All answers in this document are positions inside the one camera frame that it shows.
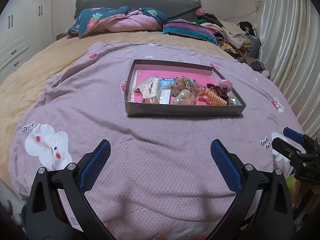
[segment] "striped pillow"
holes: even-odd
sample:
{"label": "striped pillow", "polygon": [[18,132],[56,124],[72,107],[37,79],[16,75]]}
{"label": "striped pillow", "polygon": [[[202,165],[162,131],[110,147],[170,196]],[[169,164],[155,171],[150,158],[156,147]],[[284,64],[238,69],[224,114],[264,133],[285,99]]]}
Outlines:
{"label": "striped pillow", "polygon": [[163,26],[163,34],[188,36],[195,39],[210,41],[215,45],[218,45],[216,38],[209,29],[183,19],[168,22]]}

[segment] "blue gripper pad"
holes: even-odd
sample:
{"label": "blue gripper pad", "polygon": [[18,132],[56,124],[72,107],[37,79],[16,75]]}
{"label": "blue gripper pad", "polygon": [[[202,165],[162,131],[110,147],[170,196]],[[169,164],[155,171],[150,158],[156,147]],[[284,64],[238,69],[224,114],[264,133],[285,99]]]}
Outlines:
{"label": "blue gripper pad", "polygon": [[304,142],[302,134],[290,129],[289,127],[283,129],[283,135],[290,138],[292,141],[295,141],[296,143],[301,144]]}
{"label": "blue gripper pad", "polygon": [[110,157],[110,153],[111,145],[106,140],[81,173],[79,187],[82,193],[92,189],[100,172]]}
{"label": "blue gripper pad", "polygon": [[228,188],[239,194],[241,191],[241,176],[236,167],[227,156],[225,150],[220,146],[219,141],[214,140],[211,143],[211,156],[218,166],[218,169],[226,182]]}

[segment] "gray headboard cover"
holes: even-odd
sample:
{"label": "gray headboard cover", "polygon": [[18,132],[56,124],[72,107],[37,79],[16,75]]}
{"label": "gray headboard cover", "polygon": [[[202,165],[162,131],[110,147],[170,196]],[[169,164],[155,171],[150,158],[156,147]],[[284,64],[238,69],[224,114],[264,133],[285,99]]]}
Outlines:
{"label": "gray headboard cover", "polygon": [[75,18],[88,8],[119,8],[127,5],[130,8],[150,7],[162,11],[169,20],[185,19],[193,22],[196,10],[201,8],[201,1],[195,0],[77,0]]}

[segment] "beige bedspread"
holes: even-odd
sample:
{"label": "beige bedspread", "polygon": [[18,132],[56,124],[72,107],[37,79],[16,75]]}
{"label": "beige bedspread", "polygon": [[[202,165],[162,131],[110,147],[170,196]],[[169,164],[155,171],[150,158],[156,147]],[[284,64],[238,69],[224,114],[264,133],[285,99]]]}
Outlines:
{"label": "beige bedspread", "polygon": [[0,178],[10,187],[8,160],[18,120],[34,104],[53,75],[72,65],[98,41],[159,43],[231,57],[213,43],[163,35],[161,32],[106,33],[80,40],[63,38],[56,41],[24,63],[0,85]]}

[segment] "wardrobe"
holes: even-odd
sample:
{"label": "wardrobe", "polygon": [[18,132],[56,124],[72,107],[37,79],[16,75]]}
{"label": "wardrobe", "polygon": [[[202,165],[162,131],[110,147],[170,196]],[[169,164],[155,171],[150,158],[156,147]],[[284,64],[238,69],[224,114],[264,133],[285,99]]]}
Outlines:
{"label": "wardrobe", "polygon": [[0,84],[54,42],[52,0],[9,0],[0,14]]}

